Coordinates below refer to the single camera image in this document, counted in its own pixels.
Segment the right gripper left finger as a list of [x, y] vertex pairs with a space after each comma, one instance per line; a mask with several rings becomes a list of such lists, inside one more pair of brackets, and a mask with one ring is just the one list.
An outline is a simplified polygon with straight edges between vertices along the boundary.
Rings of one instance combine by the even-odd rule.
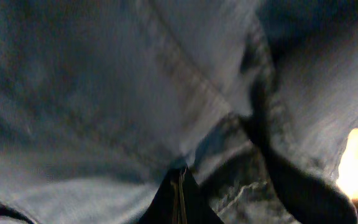
[[180, 170], [170, 169], [160, 184], [152, 203], [138, 224], [178, 223], [178, 179]]

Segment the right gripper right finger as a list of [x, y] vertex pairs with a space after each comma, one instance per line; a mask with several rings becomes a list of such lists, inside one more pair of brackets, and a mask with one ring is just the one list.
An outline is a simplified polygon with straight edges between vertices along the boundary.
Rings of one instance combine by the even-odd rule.
[[181, 224], [223, 224], [223, 221], [202, 196], [200, 188], [187, 167], [180, 169], [179, 179], [179, 218]]

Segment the dark navy shorts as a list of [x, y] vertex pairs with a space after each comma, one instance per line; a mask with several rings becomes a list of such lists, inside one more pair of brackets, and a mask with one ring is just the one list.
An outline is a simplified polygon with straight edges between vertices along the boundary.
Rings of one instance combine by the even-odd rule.
[[0, 223], [358, 223], [358, 1], [0, 1]]

